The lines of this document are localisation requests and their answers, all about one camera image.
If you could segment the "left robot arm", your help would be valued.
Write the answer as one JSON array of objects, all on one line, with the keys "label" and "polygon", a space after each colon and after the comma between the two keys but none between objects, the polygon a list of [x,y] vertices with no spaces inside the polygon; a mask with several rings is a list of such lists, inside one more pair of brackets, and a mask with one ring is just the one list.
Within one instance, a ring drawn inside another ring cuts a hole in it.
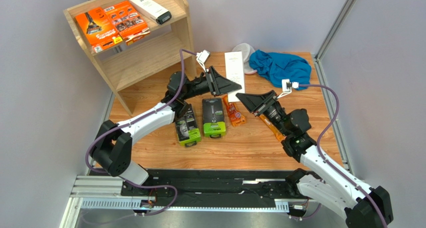
[{"label": "left robot arm", "polygon": [[170,76],[164,98],[155,107],[125,121],[103,122],[86,157],[101,166],[96,170],[99,173],[120,177],[133,186],[143,185],[149,173],[132,161],[135,143],[182,117],[189,108],[187,99],[206,93],[224,95],[241,88],[240,84],[220,75],[213,66],[194,80],[189,80],[182,71],[175,72]]}]

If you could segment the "orange razor bag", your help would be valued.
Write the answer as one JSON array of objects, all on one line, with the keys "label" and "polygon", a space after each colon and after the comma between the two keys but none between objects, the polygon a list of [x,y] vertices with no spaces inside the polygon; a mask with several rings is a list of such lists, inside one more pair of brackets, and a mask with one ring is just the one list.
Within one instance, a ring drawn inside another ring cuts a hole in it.
[{"label": "orange razor bag", "polygon": [[225,95],[223,98],[229,120],[233,127],[237,127],[247,123],[247,120],[243,114],[239,111],[235,103],[229,102],[228,95]]},{"label": "orange razor bag", "polygon": [[269,119],[261,114],[259,118],[268,126],[278,141],[284,140],[286,137],[269,121]]}]

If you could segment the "white razor box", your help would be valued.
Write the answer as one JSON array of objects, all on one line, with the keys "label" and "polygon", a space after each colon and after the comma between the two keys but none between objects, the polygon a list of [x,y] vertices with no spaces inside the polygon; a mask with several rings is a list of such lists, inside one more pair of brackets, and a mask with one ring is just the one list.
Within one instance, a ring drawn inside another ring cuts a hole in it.
[{"label": "white razor box", "polygon": [[156,24],[162,25],[171,20],[171,12],[153,0],[129,0],[132,6],[142,15]]},{"label": "white razor box", "polygon": [[242,52],[226,52],[224,55],[226,78],[241,86],[239,90],[233,91],[229,93],[229,95],[234,96],[238,92],[245,92],[245,74]]}]

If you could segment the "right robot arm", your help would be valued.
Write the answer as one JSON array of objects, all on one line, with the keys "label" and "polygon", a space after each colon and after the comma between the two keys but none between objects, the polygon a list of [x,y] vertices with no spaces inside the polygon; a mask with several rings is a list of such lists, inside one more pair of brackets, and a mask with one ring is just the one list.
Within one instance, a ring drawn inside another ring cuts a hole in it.
[{"label": "right robot arm", "polygon": [[312,127],[306,109],[286,113],[272,90],[265,94],[237,93],[253,115],[264,115],[282,134],[285,153],[319,177],[297,169],[291,179],[296,190],[344,219],[349,228],[386,228],[394,220],[388,191],[369,184],[340,166],[309,136]]}]

